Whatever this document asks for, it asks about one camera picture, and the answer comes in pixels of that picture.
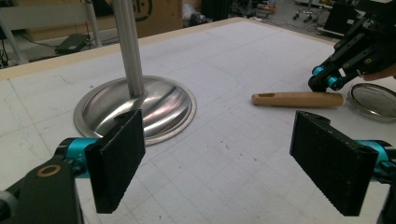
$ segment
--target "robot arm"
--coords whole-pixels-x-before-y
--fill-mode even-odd
[[[297,111],[290,155],[346,217],[361,212],[369,183],[389,184],[377,224],[396,223],[396,149],[381,140],[352,140],[320,115]]]
[[[355,9],[366,13],[334,45],[334,54],[313,69],[312,91],[338,91],[355,77],[396,63],[396,0],[360,0]]]
[[[0,223],[84,223],[75,184],[82,175],[91,179],[96,212],[112,213],[145,152],[140,110],[117,116],[103,138],[67,138],[49,161],[0,191]]]

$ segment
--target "stainless steel base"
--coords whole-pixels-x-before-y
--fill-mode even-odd
[[[181,84],[163,77],[143,76],[145,94],[131,98],[126,78],[107,82],[86,94],[78,103],[74,121],[87,137],[102,137],[113,119],[124,112],[142,109],[146,145],[180,133],[192,121],[196,102]]]

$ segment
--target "white table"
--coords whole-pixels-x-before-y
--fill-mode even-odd
[[[184,132],[147,147],[114,214],[97,215],[90,180],[78,179],[86,223],[375,223],[389,186],[370,184],[361,215],[343,217],[289,154],[297,108],[250,102],[258,92],[310,91],[311,70],[332,54],[333,43],[244,19],[139,43],[144,75],[187,86],[197,114]],[[73,123],[78,101],[124,71],[115,45],[1,70],[0,77],[0,189],[6,189],[62,140],[80,136]],[[395,82],[376,83],[395,90]],[[348,103],[305,110],[353,139],[396,146],[394,123],[368,119]]]

